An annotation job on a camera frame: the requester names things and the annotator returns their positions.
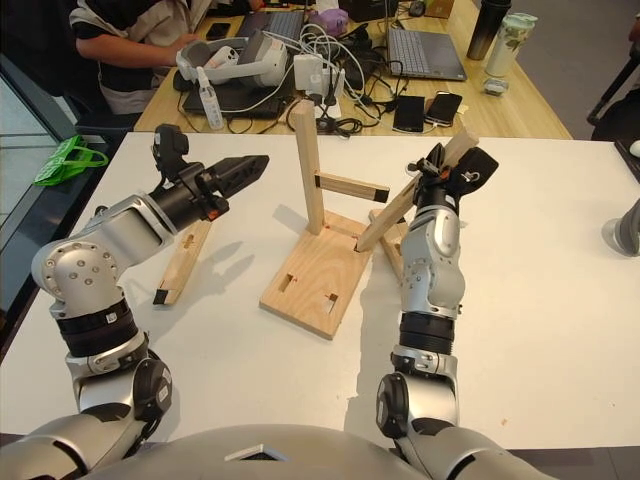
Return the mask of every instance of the smartphone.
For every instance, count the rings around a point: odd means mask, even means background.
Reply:
[[[462,102],[462,97],[455,93],[437,92],[436,97],[424,114],[424,119],[444,127],[453,125],[453,118]]]
[[[229,28],[231,28],[230,23],[214,23],[207,32],[207,40],[220,40],[226,37]]]
[[[400,95],[393,116],[393,128],[405,132],[422,132],[424,129],[424,97]]]

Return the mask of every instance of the wooden post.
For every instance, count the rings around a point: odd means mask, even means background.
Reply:
[[[318,235],[324,225],[324,202],[322,190],[316,187],[315,176],[320,171],[320,155],[318,153],[318,136],[313,102],[302,100],[291,111],[291,116],[296,128],[302,186],[307,202],[307,215],[309,216],[307,230],[314,235]]]
[[[469,132],[466,128],[460,130],[449,140],[444,149],[444,165],[454,167],[458,164],[462,156],[472,147],[478,144],[478,136]],[[413,191],[420,180],[420,174],[413,177],[409,184],[389,203],[382,212],[371,222],[364,233],[358,239],[356,251],[364,252],[373,248],[380,238],[389,230],[402,216],[409,211],[413,205]]]
[[[211,222],[199,220],[187,228],[176,246],[153,299],[154,305],[173,305],[184,289],[207,235]]]

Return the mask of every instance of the person's hand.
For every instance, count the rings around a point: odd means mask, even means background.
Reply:
[[[195,40],[198,40],[198,36],[195,33],[183,33],[175,42],[168,47],[165,47],[167,50],[167,65],[175,66],[178,51]]]

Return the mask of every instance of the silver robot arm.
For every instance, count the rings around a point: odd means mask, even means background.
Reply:
[[[169,368],[148,348],[118,279],[194,221],[227,212],[226,198],[260,178],[269,161],[226,158],[205,169],[185,162],[187,153],[187,137],[177,127],[159,126],[153,154],[160,185],[104,209],[80,233],[46,245],[34,258],[35,281],[55,298],[50,311],[69,348],[80,413],[0,450],[7,478],[75,478],[117,462],[138,450],[170,407]]]
[[[414,221],[402,242],[402,320],[391,353],[395,373],[378,389],[377,424],[406,460],[434,480],[548,479],[478,432],[458,427],[457,359],[451,354],[465,282],[460,198],[480,188],[498,164],[470,149],[443,169],[441,145],[421,159]]]

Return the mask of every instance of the green bag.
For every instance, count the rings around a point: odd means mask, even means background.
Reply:
[[[84,138],[76,135],[58,146],[36,175],[33,184],[58,185],[84,172],[87,167],[102,167],[107,163],[109,159],[104,153],[87,148]]]

